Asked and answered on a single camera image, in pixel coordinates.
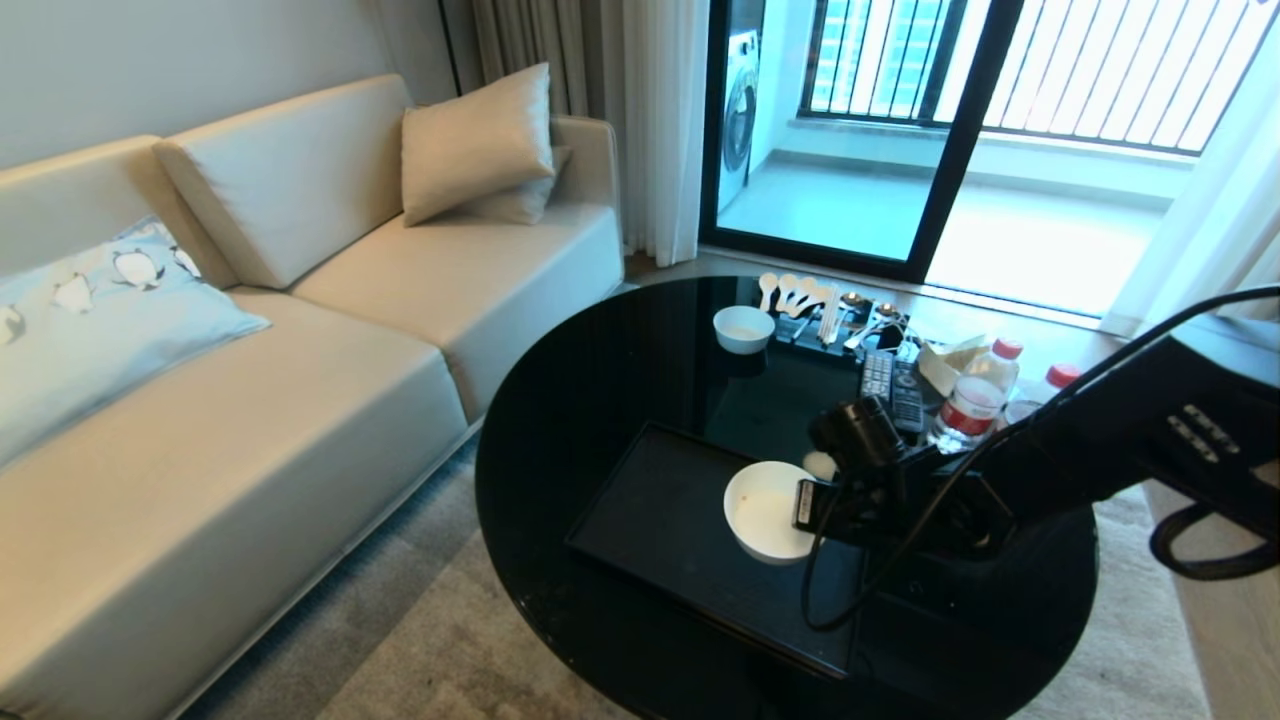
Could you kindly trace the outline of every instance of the red bottle cap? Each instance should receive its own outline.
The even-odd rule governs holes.
[[[1012,360],[1023,354],[1023,343],[1002,337],[996,341],[996,345],[991,346],[991,351],[1005,360]]]
[[[1070,363],[1059,363],[1048,369],[1048,374],[1044,379],[1048,384],[1062,388],[1075,382],[1080,377],[1080,369]]]

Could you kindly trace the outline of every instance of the carpet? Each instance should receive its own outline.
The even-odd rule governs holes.
[[[630,715],[525,625],[475,515],[472,439],[184,715],[561,720]],[[1210,717],[1140,488],[1097,506],[1102,574],[1062,673],[1016,717]]]

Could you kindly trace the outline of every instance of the balcony floor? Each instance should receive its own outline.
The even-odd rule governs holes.
[[[719,215],[721,227],[905,259],[929,182],[769,160]],[[927,282],[1101,315],[1162,213],[966,182]]]

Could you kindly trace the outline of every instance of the bottle label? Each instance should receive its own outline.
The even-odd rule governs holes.
[[[947,427],[966,436],[980,436],[996,421],[1004,400],[1005,393],[989,382],[974,377],[960,378],[938,416]]]

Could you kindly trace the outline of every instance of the water bottle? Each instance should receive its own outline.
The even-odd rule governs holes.
[[[1057,395],[1057,391],[1075,382],[1080,377],[1080,370],[1069,363],[1059,363],[1048,369],[1044,379],[1024,389],[1021,395],[1009,401],[1005,411],[996,421],[996,429],[1012,425],[1027,419],[1028,415],[1041,409],[1046,402]]]
[[[1018,356],[1023,346],[1000,338],[987,352],[965,366],[951,397],[942,404],[929,429],[928,441],[942,452],[977,447],[991,432],[1009,391],[1018,380]]]

